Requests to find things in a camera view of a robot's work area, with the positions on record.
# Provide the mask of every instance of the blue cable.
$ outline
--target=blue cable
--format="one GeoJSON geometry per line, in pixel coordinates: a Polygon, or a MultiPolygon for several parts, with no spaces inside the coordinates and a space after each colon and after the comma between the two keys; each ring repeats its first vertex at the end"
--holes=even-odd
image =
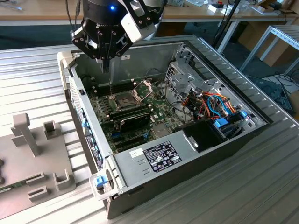
{"type": "Polygon", "coordinates": [[[207,105],[208,105],[210,111],[216,113],[216,114],[221,118],[220,113],[214,111],[214,110],[211,108],[211,106],[210,106],[210,98],[212,98],[212,97],[217,98],[218,100],[220,100],[220,102],[221,102],[221,104],[222,104],[224,110],[225,110],[228,114],[231,114],[231,111],[228,111],[228,109],[227,109],[226,106],[224,105],[223,100],[222,100],[220,97],[218,97],[218,96],[210,96],[210,97],[207,99],[207,105]]]}

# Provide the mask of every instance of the slotted aluminum surface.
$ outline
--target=slotted aluminum surface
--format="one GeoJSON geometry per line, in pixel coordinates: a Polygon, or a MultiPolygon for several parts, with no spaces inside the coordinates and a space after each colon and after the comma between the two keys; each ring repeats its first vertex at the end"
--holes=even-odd
{"type": "MultiPolygon", "coordinates": [[[[298,123],[202,39],[188,35],[152,42],[181,40],[197,47],[274,124],[236,155],[108,221],[103,203],[93,198],[87,183],[90,171],[59,80],[56,53],[75,48],[68,45],[0,51],[0,134],[10,132],[8,118],[20,111],[27,111],[33,119],[30,127],[50,119],[59,122],[77,183],[73,192],[1,223],[298,223],[298,123]]],[[[209,75],[202,64],[197,67],[209,75]]]]}
{"type": "Polygon", "coordinates": [[[299,50],[299,25],[272,26],[270,32],[299,50]]]}

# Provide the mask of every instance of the metal shelf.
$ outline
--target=metal shelf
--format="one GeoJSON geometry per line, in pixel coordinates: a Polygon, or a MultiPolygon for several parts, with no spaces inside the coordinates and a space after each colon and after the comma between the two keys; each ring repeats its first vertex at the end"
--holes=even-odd
{"type": "MultiPolygon", "coordinates": [[[[299,50],[299,25],[281,25],[281,26],[269,26],[261,39],[258,41],[256,46],[253,48],[252,52],[246,58],[245,62],[240,68],[240,71],[243,71],[248,63],[251,62],[253,57],[256,55],[259,48],[262,44],[267,40],[269,34],[274,34],[276,38],[266,49],[264,54],[261,56],[261,61],[268,55],[268,53],[272,50],[279,39],[285,41],[295,49],[299,50]]],[[[288,74],[292,68],[299,62],[299,58],[295,60],[295,62],[285,71],[285,74],[288,74]]]]}

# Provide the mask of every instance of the green circuit board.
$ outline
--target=green circuit board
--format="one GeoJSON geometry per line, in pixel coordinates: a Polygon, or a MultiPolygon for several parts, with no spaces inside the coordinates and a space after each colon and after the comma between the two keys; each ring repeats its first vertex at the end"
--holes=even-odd
{"type": "Polygon", "coordinates": [[[111,122],[107,115],[122,111],[121,105],[125,105],[126,109],[138,106],[137,101],[133,100],[132,91],[103,97],[95,95],[89,97],[105,137],[115,154],[170,134],[175,127],[184,124],[184,118],[179,118],[165,101],[162,94],[163,90],[154,84],[152,90],[153,92],[144,98],[149,93],[148,87],[141,84],[136,89],[140,98],[144,98],[141,103],[138,102],[138,105],[151,105],[150,122],[122,134],[116,131],[115,123],[111,122]],[[125,96],[127,101],[121,102],[120,105],[117,101],[119,96],[125,96]]]}

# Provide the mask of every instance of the power supply label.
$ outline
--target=power supply label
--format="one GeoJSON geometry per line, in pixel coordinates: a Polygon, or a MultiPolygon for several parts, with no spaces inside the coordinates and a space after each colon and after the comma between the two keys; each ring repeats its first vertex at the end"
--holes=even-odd
{"type": "Polygon", "coordinates": [[[156,173],[182,161],[169,141],[145,149],[143,153],[156,173]]]}

